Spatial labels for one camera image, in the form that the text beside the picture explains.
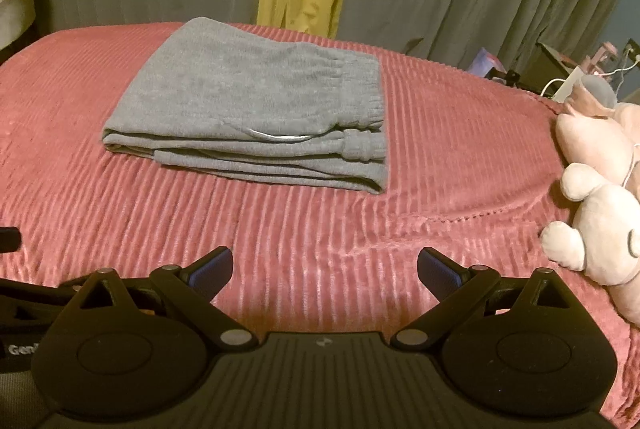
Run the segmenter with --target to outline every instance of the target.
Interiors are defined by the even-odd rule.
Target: silver screw
[[[420,346],[429,338],[422,330],[402,330],[396,333],[396,340],[405,346]]]
[[[229,346],[242,346],[248,343],[252,336],[247,330],[226,330],[220,335],[220,340]]]

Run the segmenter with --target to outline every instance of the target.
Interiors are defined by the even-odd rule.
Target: bedspread
[[[435,304],[416,274],[421,247],[506,276],[549,266],[538,234],[571,212],[557,183],[557,106],[434,62],[241,26],[378,57],[389,172],[380,196],[228,180],[108,152],[102,124],[178,26],[57,32],[0,67],[0,224],[24,237],[0,259],[0,276],[56,285],[112,266],[139,277],[227,245],[236,267],[214,304],[258,335],[390,335]],[[559,274],[616,350],[603,414],[629,428],[640,419],[640,331],[603,288]]]

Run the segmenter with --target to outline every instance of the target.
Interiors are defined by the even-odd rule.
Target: plush toy leg
[[[584,243],[580,232],[562,221],[552,221],[540,234],[545,255],[569,270],[584,270]]]

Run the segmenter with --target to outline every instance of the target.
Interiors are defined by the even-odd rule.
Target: plush toy ear
[[[606,183],[609,183],[609,181],[593,167],[576,163],[569,165],[562,173],[562,178],[560,178],[562,194],[572,202],[581,202],[594,189]]]
[[[629,252],[633,257],[640,257],[640,231],[631,229],[629,232]]]

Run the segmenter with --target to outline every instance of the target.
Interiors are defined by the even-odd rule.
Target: plush toy arm
[[[593,167],[577,163],[569,165],[560,178],[562,194],[572,202],[581,202],[594,189],[606,183],[609,181]]]
[[[576,229],[562,221],[552,221],[540,234],[545,255],[569,270],[584,270],[584,243]]]

